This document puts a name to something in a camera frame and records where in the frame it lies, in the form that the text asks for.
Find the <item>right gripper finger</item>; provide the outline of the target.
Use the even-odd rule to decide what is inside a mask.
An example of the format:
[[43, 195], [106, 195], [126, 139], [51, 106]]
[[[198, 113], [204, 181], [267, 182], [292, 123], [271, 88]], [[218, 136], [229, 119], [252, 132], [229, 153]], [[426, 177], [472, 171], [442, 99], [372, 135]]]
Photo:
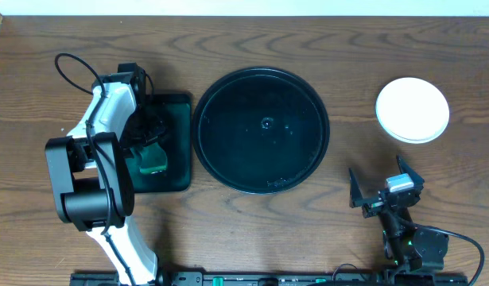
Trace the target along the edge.
[[356, 208], [363, 205], [363, 195], [360, 191], [359, 183], [351, 168], [348, 169], [350, 178], [349, 207]]
[[406, 163], [402, 156], [397, 155], [396, 161], [400, 173], [407, 174], [415, 185], [423, 185], [425, 183], [425, 180]]

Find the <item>green sponge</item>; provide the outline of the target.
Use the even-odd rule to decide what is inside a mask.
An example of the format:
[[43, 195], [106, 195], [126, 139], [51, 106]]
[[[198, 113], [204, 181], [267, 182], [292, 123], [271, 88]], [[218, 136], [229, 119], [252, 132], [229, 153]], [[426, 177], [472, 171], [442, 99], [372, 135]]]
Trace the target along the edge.
[[147, 145], [140, 150], [142, 162], [139, 171], [143, 175], [163, 172], [168, 168], [168, 157], [165, 150], [158, 144]]

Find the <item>pink white plate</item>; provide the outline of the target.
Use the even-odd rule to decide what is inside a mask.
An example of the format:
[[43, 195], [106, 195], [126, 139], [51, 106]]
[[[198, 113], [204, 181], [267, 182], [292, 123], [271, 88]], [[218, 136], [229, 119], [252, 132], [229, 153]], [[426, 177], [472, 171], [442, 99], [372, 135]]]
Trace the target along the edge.
[[386, 133], [410, 144], [435, 140], [450, 119], [444, 94], [432, 83], [414, 77], [389, 82], [378, 93], [375, 113]]

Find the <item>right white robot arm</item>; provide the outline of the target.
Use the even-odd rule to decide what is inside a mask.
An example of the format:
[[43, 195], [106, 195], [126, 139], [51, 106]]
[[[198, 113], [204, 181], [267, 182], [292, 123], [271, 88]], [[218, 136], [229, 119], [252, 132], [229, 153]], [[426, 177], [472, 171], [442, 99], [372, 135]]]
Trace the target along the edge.
[[385, 282], [427, 279], [433, 284], [433, 274], [444, 268], [448, 236], [413, 224], [409, 208], [419, 202], [425, 181], [402, 157], [396, 160], [400, 173], [386, 179], [385, 188], [374, 197], [365, 198], [354, 172], [349, 172], [349, 206], [361, 208], [364, 218], [377, 216], [381, 222], [385, 256], [395, 262], [383, 272]]

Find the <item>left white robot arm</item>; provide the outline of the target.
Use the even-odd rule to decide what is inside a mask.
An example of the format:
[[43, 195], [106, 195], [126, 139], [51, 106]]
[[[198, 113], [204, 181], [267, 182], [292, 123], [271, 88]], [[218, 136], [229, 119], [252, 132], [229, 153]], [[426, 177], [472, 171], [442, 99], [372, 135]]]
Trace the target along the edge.
[[90, 105], [67, 135], [45, 146], [56, 212], [94, 239], [117, 270], [119, 285], [169, 285], [170, 275], [145, 243], [132, 213], [132, 172], [153, 175], [167, 168], [159, 145], [167, 133], [147, 110], [152, 81], [136, 63], [97, 75]]

